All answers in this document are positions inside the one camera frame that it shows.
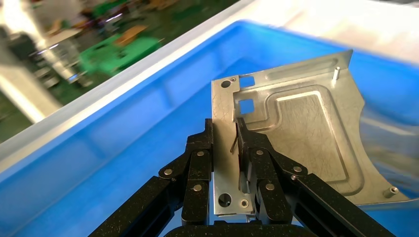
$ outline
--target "blue plastic bin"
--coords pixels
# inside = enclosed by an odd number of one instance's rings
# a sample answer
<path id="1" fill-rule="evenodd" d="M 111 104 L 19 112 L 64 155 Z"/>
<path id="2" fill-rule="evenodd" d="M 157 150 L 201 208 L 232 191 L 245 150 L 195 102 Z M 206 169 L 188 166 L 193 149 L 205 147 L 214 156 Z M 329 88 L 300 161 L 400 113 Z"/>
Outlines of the blue plastic bin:
<path id="1" fill-rule="evenodd" d="M 230 25 L 0 174 L 0 237 L 89 235 L 203 130 L 212 79 L 345 49 L 283 29 Z M 418 67 L 355 51 L 350 69 L 371 107 L 418 124 Z M 398 236 L 416 234 L 418 213 L 369 212 Z M 168 228 L 176 225 L 178 214 Z"/>

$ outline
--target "round hole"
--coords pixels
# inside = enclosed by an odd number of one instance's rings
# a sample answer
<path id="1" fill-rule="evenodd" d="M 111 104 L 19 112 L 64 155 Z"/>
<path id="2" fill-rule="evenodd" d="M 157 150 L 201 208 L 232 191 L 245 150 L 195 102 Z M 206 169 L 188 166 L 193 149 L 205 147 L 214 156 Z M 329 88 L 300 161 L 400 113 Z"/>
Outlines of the round hole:
<path id="1" fill-rule="evenodd" d="M 231 84 L 231 82 L 229 80 L 225 80 L 221 83 L 221 87 L 227 88 L 227 87 L 230 86 L 230 84 Z"/>
<path id="2" fill-rule="evenodd" d="M 392 192 L 392 193 L 394 193 L 394 194 L 397 194 L 397 193 L 399 193 L 399 189 L 398 189 L 398 188 L 396 188 L 396 187 L 391 187 L 391 188 L 390 188 L 390 192 Z"/>
<path id="3" fill-rule="evenodd" d="M 249 202 L 246 199 L 243 199 L 242 202 L 241 202 L 241 205 L 242 205 L 243 208 L 246 208 L 246 207 L 249 206 Z"/>
<path id="4" fill-rule="evenodd" d="M 228 207 L 231 204 L 231 196 L 229 194 L 221 194 L 218 198 L 218 204 L 222 207 Z"/>

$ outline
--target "green machine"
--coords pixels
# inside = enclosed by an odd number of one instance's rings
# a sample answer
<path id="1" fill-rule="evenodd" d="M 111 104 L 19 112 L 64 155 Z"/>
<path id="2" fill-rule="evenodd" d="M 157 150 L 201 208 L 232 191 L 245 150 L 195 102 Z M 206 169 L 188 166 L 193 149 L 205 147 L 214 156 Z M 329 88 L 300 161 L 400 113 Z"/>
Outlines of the green machine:
<path id="1" fill-rule="evenodd" d="M 88 74 L 102 72 L 115 76 L 161 46 L 156 38 L 138 37 L 122 47 L 114 43 L 119 37 L 121 35 L 114 35 L 83 51 L 80 54 L 82 68 Z"/>

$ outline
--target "square hole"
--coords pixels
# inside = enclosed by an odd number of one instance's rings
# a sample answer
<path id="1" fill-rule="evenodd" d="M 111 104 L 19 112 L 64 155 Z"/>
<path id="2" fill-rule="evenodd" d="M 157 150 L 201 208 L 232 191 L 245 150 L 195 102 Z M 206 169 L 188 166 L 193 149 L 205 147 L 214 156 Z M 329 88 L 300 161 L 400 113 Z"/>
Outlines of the square hole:
<path id="1" fill-rule="evenodd" d="M 254 105 L 253 105 L 252 99 L 240 100 L 239 106 L 240 106 L 240 114 L 242 115 L 254 112 Z"/>
<path id="2" fill-rule="evenodd" d="M 254 78 L 253 77 L 244 77 L 244 78 L 240 78 L 240 88 L 243 87 L 249 87 L 254 85 Z"/>

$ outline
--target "sheet metal part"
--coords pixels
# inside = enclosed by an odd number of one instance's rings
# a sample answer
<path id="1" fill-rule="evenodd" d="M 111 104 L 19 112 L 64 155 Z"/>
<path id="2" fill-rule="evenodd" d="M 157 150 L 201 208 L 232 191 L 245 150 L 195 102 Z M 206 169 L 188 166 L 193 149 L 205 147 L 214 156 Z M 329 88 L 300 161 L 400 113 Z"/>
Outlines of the sheet metal part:
<path id="1" fill-rule="evenodd" d="M 351 56 L 352 50 L 212 82 L 216 215 L 244 211 L 235 205 L 246 197 L 238 188 L 237 150 L 230 153 L 235 117 L 354 204 L 409 200 L 400 192 L 383 195 L 392 185 L 365 153 L 359 134 L 364 100 L 348 69 Z M 254 85 L 240 88 L 240 79 L 249 77 Z M 239 101 L 249 99 L 254 111 L 242 114 Z M 231 206 L 219 206 L 222 193 L 232 194 Z"/>
<path id="2" fill-rule="evenodd" d="M 251 197 L 240 188 L 239 151 L 233 93 L 240 90 L 235 77 L 212 82 L 212 123 L 214 213 L 216 215 L 249 215 L 253 211 Z"/>

